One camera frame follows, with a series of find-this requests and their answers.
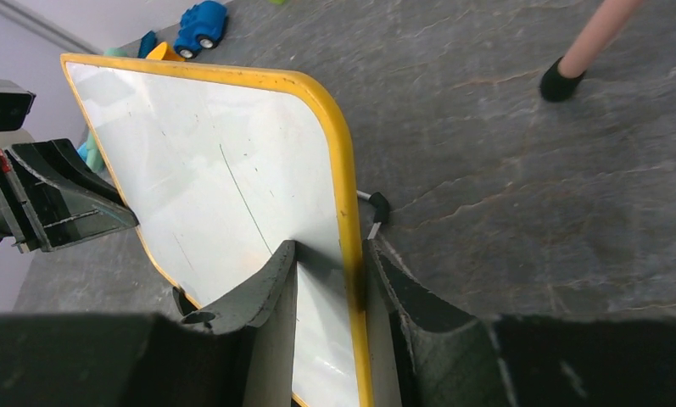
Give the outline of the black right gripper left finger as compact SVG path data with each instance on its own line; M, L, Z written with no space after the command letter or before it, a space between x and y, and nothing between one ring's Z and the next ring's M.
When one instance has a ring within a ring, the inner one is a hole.
M297 265L285 241L248 280L179 321L0 315L0 406L287 406Z

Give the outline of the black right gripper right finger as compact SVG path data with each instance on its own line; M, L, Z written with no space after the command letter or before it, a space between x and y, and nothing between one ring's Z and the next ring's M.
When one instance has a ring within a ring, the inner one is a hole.
M676 318L478 318L363 243L378 406L676 406Z

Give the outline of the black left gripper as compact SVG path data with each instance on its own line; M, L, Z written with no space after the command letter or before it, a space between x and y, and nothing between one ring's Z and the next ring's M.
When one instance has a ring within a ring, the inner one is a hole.
M47 184L97 196L37 192ZM59 250L137 226L137 217L123 204L117 189L88 168L68 139L0 148L0 243L12 237L22 254Z

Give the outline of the yellow framed whiteboard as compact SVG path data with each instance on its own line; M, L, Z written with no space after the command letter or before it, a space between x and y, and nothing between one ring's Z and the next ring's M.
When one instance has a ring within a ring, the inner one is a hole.
M60 60L164 278L205 306L299 243L292 394L374 405L353 144L327 89L289 70Z

